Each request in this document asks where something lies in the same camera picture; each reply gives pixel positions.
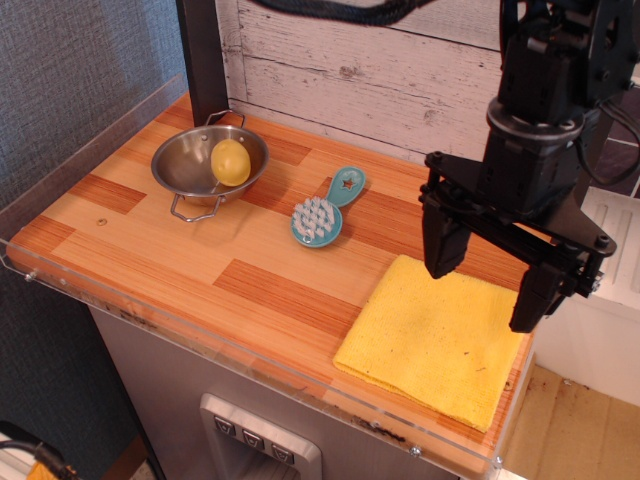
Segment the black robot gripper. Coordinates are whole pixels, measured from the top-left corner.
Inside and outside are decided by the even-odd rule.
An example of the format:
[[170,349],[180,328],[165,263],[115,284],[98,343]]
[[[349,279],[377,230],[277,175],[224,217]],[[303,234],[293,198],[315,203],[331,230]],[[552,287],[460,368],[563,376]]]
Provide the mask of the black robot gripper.
[[602,279],[615,242],[582,211],[575,190],[577,143],[596,111],[534,123],[491,101],[481,161],[434,151],[421,188],[425,266],[452,272],[476,234],[528,264],[509,328],[531,333],[566,296],[587,297]]

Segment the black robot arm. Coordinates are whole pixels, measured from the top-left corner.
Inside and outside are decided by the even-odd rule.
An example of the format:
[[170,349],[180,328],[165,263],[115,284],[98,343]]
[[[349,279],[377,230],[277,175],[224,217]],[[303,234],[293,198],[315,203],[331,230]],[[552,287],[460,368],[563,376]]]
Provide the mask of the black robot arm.
[[523,261],[510,320],[528,333],[572,295],[588,296],[615,242],[583,211],[588,150],[607,116],[637,133],[616,99],[639,61],[630,1],[504,1],[502,77],[487,109],[483,159],[426,157],[421,189],[425,265],[441,278],[478,235]]

